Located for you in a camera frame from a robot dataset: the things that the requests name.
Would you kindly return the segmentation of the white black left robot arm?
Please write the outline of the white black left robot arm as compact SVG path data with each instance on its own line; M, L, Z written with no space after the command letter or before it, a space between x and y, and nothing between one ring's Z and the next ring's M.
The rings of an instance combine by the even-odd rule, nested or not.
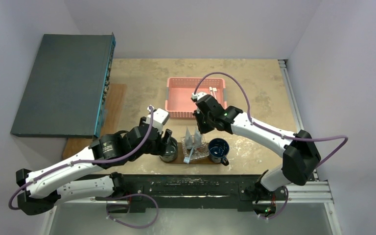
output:
M16 183L19 187L9 199L9 209L37 215L58 204L90 196L121 200L126 195L126 186L120 183L121 174L93 180L82 180L82 177L134 162L145 154L174 155L177 142L171 130L163 129L168 119L167 112L157 109L142 117L139 125L130 131L104 135L57 164L36 171L18 170Z

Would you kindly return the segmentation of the navy blue mug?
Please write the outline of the navy blue mug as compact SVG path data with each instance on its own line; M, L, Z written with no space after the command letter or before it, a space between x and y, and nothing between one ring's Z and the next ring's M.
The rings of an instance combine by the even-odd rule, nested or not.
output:
M212 139L208 144L209 159L216 164L229 165L227 155L230 151L227 141L221 138Z

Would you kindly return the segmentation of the clear crystal toothbrush holder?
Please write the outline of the clear crystal toothbrush holder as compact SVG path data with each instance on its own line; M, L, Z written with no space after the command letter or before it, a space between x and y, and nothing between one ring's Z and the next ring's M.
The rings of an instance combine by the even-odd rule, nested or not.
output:
M184 138L185 137L182 137L180 140L181 140L183 147L186 148L185 143L184 143ZM209 156L208 143L205 142L205 139L202 136L202 144L199 148L195 148L195 151L193 153L193 158L200 159L200 158L206 158L208 156Z

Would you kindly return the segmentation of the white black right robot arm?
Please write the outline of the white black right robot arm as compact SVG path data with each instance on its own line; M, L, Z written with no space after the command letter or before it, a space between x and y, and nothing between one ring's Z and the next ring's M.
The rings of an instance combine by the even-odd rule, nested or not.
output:
M274 191L288 184L303 186L321 160L311 135L304 130L298 133L285 131L248 118L241 109L223 106L210 94L197 93L191 96L196 105L193 116L200 133L213 130L248 138L270 149L282 158L282 164L264 172L255 186L256 195L267 199Z

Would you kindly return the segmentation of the light blue toothbrush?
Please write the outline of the light blue toothbrush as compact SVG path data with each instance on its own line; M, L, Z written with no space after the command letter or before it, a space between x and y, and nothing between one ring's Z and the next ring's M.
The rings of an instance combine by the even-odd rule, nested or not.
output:
M192 155L195 151L195 148L193 146L189 146L184 151L184 160L183 162L186 164L189 164L192 158Z

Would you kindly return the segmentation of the white red toothpaste tube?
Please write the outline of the white red toothpaste tube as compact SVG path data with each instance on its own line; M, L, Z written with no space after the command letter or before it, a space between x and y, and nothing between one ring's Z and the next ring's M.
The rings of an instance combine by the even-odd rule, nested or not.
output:
M195 129L195 133L193 135L193 146L195 148L199 148L202 144L202 134L199 132L198 129Z

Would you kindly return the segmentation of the pink perforated plastic basket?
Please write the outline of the pink perforated plastic basket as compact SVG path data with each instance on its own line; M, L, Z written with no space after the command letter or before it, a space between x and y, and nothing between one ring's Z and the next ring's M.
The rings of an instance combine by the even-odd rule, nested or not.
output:
M167 97L165 99L165 110L169 112L171 118L194 119L193 111L196 109L195 103L191 100L200 77L170 77L167 80ZM206 78L198 88L198 92L210 94L209 87L216 87L217 101L227 108L225 98L226 84L223 78Z

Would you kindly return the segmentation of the oval dark wooden tray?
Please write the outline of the oval dark wooden tray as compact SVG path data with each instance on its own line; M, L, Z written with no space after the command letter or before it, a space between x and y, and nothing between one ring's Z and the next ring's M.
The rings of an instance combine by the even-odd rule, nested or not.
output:
M171 164L185 164L184 159L185 156L189 156L190 150L186 150L185 147L183 147L182 143L178 143L178 156L177 158L170 162ZM200 158L200 159L194 159L193 156L191 156L191 160L189 162L190 165L217 165L217 163L212 162L209 157L206 158Z

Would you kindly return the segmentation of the white grey toothpaste tube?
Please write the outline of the white grey toothpaste tube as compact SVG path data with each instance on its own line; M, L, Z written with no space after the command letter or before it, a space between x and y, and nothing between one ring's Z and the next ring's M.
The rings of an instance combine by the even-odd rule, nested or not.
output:
M186 128L186 135L184 138L184 143L185 143L187 150L191 150L193 148L194 141L188 128Z

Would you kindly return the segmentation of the dark green grey mug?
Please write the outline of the dark green grey mug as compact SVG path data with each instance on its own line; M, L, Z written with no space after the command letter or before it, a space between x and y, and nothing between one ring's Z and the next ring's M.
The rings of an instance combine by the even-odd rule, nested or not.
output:
M170 137L168 142L161 141L159 146L159 156L163 162L169 163L178 157L178 142Z

